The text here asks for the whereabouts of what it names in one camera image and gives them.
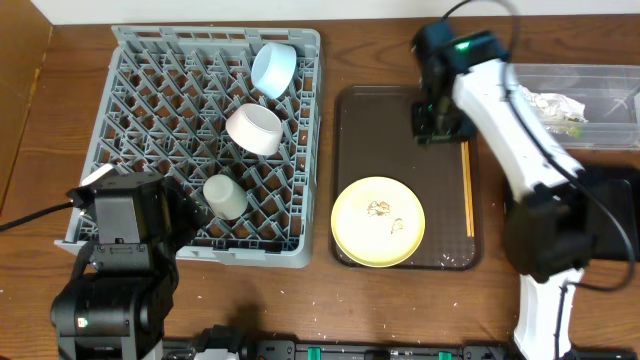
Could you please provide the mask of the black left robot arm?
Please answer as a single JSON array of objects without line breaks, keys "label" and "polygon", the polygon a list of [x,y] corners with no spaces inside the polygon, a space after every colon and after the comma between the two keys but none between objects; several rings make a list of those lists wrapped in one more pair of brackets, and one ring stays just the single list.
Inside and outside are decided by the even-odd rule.
[{"label": "black left robot arm", "polygon": [[176,179],[151,172],[103,175],[67,195],[91,211],[98,236],[81,247],[51,306],[59,357],[160,357],[176,254],[206,214]]}]

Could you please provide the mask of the light blue bowl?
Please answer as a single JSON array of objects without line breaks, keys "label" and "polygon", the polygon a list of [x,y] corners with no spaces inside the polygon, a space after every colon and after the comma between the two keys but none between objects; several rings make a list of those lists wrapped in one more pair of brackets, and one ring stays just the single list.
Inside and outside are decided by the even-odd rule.
[{"label": "light blue bowl", "polygon": [[294,47],[266,43],[257,53],[251,68],[253,86],[269,98],[280,97],[288,88],[297,65]]}]

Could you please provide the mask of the white cup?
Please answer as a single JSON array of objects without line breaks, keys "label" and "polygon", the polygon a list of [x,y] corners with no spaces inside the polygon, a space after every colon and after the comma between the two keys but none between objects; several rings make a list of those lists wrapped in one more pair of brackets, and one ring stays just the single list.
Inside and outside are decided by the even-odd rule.
[{"label": "white cup", "polygon": [[215,216],[222,220],[241,217],[248,206],[245,190],[223,174],[207,179],[203,186],[203,194]]}]

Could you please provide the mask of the white pink bowl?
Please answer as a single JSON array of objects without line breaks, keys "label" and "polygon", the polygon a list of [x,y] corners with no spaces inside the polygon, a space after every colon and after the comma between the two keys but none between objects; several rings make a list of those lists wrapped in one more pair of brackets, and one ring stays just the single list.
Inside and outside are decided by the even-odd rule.
[{"label": "white pink bowl", "polygon": [[268,108],[252,103],[241,105],[225,127],[236,144],[262,156],[274,155],[283,136],[281,120]]}]

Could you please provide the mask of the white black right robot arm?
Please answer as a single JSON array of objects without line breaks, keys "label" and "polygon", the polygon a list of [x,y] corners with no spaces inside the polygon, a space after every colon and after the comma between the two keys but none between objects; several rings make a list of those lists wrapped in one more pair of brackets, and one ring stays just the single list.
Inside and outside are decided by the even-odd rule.
[{"label": "white black right robot arm", "polygon": [[526,359],[562,359],[571,351],[575,287],[596,245],[594,207],[570,181],[593,180],[544,129],[492,32],[458,37],[439,20],[418,30],[411,51],[424,93],[412,107],[416,141],[465,142],[481,134],[510,187],[503,246],[520,275],[514,343]]}]

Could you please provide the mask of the yellow green snack wrapper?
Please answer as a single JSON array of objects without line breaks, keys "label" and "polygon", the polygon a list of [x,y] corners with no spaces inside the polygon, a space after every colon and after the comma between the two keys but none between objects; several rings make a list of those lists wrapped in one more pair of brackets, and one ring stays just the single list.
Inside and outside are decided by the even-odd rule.
[{"label": "yellow green snack wrapper", "polygon": [[522,85],[519,89],[541,114],[542,123],[548,132],[575,138],[582,136],[581,124],[588,123],[585,104],[562,94],[531,92]]}]

